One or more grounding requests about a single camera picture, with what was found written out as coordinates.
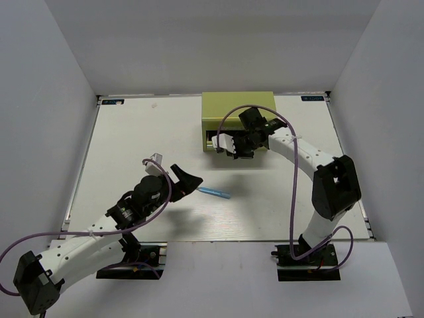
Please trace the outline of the blue utility knife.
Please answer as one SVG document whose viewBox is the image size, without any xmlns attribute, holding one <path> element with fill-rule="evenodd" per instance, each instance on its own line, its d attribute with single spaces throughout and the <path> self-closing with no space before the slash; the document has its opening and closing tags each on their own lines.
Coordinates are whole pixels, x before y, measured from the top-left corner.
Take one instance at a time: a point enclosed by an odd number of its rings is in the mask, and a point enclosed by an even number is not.
<svg viewBox="0 0 424 318">
<path fill-rule="evenodd" d="M 220 197 L 220 198 L 223 198 L 223 199 L 230 199 L 231 198 L 230 193 L 227 193 L 227 192 L 224 192 L 224 191 L 221 191 L 221 190 L 217 190 L 217 189 L 211 189 L 211 188 L 208 188 L 208 187 L 198 187 L 197 191 L 204 193 L 204 194 L 207 194 L 207 195 Z"/>
</svg>

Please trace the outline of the green metal tool chest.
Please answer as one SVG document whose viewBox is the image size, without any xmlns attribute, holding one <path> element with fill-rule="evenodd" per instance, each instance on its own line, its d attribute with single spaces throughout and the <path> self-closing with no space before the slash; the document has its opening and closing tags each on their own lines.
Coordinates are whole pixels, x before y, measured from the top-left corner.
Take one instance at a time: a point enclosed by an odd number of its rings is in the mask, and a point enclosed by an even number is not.
<svg viewBox="0 0 424 318">
<path fill-rule="evenodd" d="M 242 105 L 259 105 L 276 111 L 274 93 L 272 91 L 233 91 L 233 92 L 203 92 L 201 96 L 201 132 L 203 151 L 214 151 L 212 136 L 217 134 L 217 128 L 223 117 L 231 110 Z M 239 115 L 247 109 L 239 109 L 232 113 L 221 127 L 220 133 L 234 135 L 244 130 Z M 267 120 L 274 114 L 260 109 L 261 115 Z"/>
</svg>

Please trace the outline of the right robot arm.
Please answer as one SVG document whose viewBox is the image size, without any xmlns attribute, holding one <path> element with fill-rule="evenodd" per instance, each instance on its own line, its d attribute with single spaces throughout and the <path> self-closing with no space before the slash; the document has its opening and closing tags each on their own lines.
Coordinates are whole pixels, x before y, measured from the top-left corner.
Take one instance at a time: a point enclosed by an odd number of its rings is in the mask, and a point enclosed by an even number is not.
<svg viewBox="0 0 424 318">
<path fill-rule="evenodd" d="M 314 264 L 323 256 L 323 248 L 342 229 L 340 220 L 361 200 L 362 194 L 351 157 L 333 156 L 314 147 L 295 132 L 293 125 L 277 111 L 267 120 L 259 105 L 237 108 L 243 130 L 231 136 L 217 130 L 213 148 L 234 159 L 250 159 L 259 148 L 283 156 L 293 163 L 293 185 L 290 205 L 289 253 L 295 262 Z M 307 228 L 294 239 L 295 204 L 298 174 L 312 181 L 311 202 L 314 208 Z"/>
</svg>

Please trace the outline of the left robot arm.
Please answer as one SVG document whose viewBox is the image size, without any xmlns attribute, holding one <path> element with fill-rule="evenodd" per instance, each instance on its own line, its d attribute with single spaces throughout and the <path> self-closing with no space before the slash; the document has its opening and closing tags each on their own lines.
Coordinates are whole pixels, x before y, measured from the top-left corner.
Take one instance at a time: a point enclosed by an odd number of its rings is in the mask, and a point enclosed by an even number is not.
<svg viewBox="0 0 424 318">
<path fill-rule="evenodd" d="M 56 248 L 39 254 L 28 251 L 19 258 L 13 283 L 31 315 L 45 314 L 67 288 L 86 276 L 114 264 L 134 264 L 140 245 L 133 231 L 203 182 L 176 164 L 171 170 L 177 182 L 153 160 L 144 164 L 147 175 L 86 230 Z"/>
</svg>

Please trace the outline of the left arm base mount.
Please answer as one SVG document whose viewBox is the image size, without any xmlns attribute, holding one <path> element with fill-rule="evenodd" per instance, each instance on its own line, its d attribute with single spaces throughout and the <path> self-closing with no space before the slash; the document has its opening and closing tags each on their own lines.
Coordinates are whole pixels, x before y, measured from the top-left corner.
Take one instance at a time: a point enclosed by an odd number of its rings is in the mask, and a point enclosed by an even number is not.
<svg viewBox="0 0 424 318">
<path fill-rule="evenodd" d="M 138 244 L 118 261 L 97 271 L 100 280 L 159 280 L 166 265 L 166 243 Z"/>
</svg>

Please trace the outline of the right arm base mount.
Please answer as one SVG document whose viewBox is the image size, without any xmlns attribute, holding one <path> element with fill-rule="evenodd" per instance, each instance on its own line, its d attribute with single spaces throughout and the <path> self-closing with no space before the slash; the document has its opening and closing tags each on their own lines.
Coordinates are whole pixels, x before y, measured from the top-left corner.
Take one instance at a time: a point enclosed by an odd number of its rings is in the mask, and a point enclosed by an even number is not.
<svg viewBox="0 0 424 318">
<path fill-rule="evenodd" d="M 288 244 L 276 245 L 271 252 L 276 259 L 279 282 L 331 282 L 340 281 L 339 263 L 333 244 L 310 254 L 302 260 L 294 260 Z"/>
</svg>

